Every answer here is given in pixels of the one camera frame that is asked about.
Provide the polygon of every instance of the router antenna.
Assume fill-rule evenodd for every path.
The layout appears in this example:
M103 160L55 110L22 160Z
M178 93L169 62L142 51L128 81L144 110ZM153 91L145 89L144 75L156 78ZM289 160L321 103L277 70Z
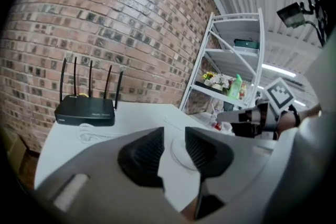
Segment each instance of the router antenna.
M117 86L117 92L115 95L115 102L114 102L114 108L117 109L118 106L118 97L119 97L119 91L120 91L120 84L121 84L121 79L124 71L121 71L119 74L119 80L118 80L118 86Z
M89 97L91 97L91 73L92 73L92 60L90 63L90 72L89 72Z
M73 75L74 75L74 85L73 85L73 92L74 92L74 95L76 96L77 95L77 92L76 92L76 62L77 62L77 57L75 57L75 64L73 66Z
M65 71L65 65L66 64L67 64L67 59L64 58L64 60L63 60L63 66L62 66L62 73L61 73L61 81L59 83L59 102L62 102L63 78L64 78L64 71Z
M110 66L110 68L109 68L109 73L107 74L107 80L106 80L105 92L104 92L104 99L106 99L107 86L108 86L108 84L109 84L109 78L110 78L111 68L112 68L112 66Z

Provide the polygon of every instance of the black wi-fi router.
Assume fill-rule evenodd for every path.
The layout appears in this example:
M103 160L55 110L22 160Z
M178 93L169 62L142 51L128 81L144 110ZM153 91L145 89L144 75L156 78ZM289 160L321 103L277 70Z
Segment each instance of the black wi-fi router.
M57 123L59 124L67 124L67 125L80 125L82 123L88 123L93 126L113 126L115 121L114 107L113 101L110 99L106 99L107 88L109 84L109 78L111 73L110 66L105 91L104 98L94 98L91 97L91 73L92 73L92 61L90 63L90 73L89 73L89 97L77 95L76 93L76 61L77 57L75 57L75 64L73 68L74 75L74 85L73 85L73 95L67 95L62 100L62 87L63 87L63 78L64 78L64 70L67 63L67 60L64 59L62 73L61 73L61 81L59 86L59 105L55 110L55 118ZM118 105L118 95L120 90L120 84L122 79L123 71L120 72L119 81L117 86L117 92L115 95L115 109L117 109Z

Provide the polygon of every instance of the green bottle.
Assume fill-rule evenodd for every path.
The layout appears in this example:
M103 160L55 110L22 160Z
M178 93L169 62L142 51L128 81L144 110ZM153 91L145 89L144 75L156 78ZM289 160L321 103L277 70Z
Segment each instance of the green bottle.
M237 78L235 79L234 82L232 82L231 87L229 89L229 92L227 96L233 98L233 99L239 99L239 92L240 92L240 87L242 86L242 79L239 74L237 74Z

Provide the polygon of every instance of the floor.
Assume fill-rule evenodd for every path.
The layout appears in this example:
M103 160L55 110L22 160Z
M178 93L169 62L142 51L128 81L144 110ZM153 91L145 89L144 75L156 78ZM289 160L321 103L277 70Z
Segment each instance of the floor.
M30 190L34 189L34 178L37 161L37 157L32 157L26 152L19 171L19 179L25 185L25 187Z

